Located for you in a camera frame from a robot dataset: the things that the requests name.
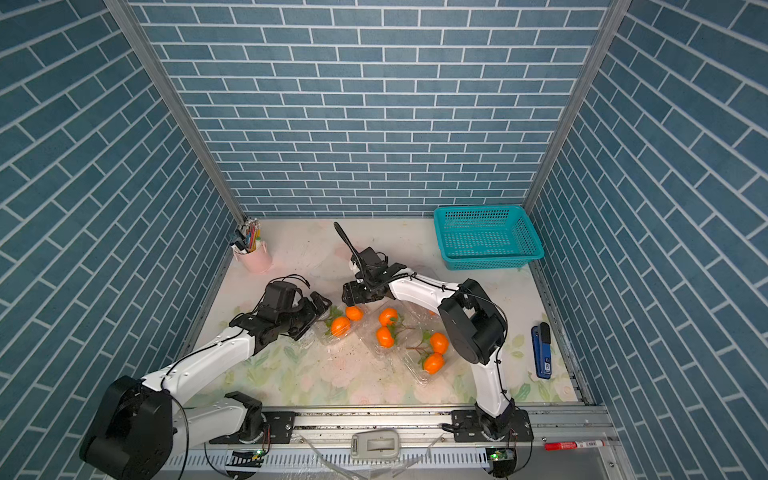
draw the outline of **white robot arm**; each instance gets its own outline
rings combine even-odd
[[[507,336],[507,319],[474,280],[442,282],[419,275],[401,263],[389,264],[371,247],[358,252],[338,223],[336,232],[352,252],[355,281],[343,287],[348,306],[385,297],[406,300],[440,315],[456,352],[472,364],[477,386],[476,409],[486,437],[508,433],[515,404],[507,397],[498,356]]]
[[[407,279],[394,280],[389,284],[389,290],[396,300],[405,300],[413,302],[416,305],[423,306],[442,316],[439,307],[446,299],[460,291],[458,283],[441,282],[427,276],[419,275],[413,270],[406,268],[400,273],[407,273]],[[475,377],[475,386],[477,387],[477,404],[484,412],[498,417],[509,406],[509,400],[505,397],[504,370],[498,355],[501,347],[496,347],[488,357],[487,363],[474,362],[471,364],[472,375]]]
[[[343,301],[351,306],[388,296],[439,314],[456,352],[472,364],[475,410],[483,433],[489,439],[503,439],[515,410],[506,396],[498,359],[507,329],[503,312],[474,280],[447,283],[399,263],[390,266],[370,247],[357,252],[339,224],[335,226],[358,270],[357,280],[343,286]],[[288,277],[309,287],[301,276]],[[232,319],[229,327],[195,352],[141,379],[124,376],[113,382],[85,433],[80,458],[118,480],[148,480],[168,458],[191,446],[223,435],[235,435],[243,443],[264,435],[261,402],[243,393],[229,393],[198,409],[182,405],[278,335],[298,340],[326,313],[328,299],[317,292],[310,294],[311,299],[304,297],[297,285],[284,281],[288,277],[270,281],[252,312]]]

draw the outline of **pen holder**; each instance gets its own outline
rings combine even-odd
[[[264,273],[272,266],[272,257],[266,251],[266,242],[251,253],[235,253],[235,258],[251,273]]]

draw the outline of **marker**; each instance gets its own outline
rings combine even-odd
[[[597,447],[605,447],[605,442],[602,440],[587,440],[586,442],[558,442],[558,443],[545,443],[544,448],[547,450],[573,450],[573,449],[595,449]]]

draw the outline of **tangerine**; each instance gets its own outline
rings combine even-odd
[[[349,322],[349,319],[345,316],[340,316],[331,323],[331,333],[334,336],[344,336],[349,332],[350,326],[351,323]]]
[[[346,307],[346,310],[344,313],[346,313],[347,318],[349,318],[353,322],[359,322],[360,320],[362,320],[362,316],[364,315],[362,310],[357,308],[356,306]]]
[[[445,359],[443,359],[442,355],[439,353],[433,353],[424,360],[424,370],[426,370],[429,375],[435,375],[444,365]]]
[[[435,353],[442,355],[443,353],[448,352],[448,337],[440,332],[435,332],[429,337],[429,345],[432,345],[432,349],[435,350]]]
[[[384,311],[379,314],[379,323],[383,326],[392,325],[397,321],[397,317],[397,310],[392,307],[385,308]]]
[[[379,341],[379,345],[388,349],[395,345],[395,339],[392,338],[392,333],[385,326],[376,330],[376,339]]]

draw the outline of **blue basket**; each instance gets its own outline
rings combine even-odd
[[[518,206],[440,207],[435,232],[449,270],[520,268],[544,256],[531,219]]]

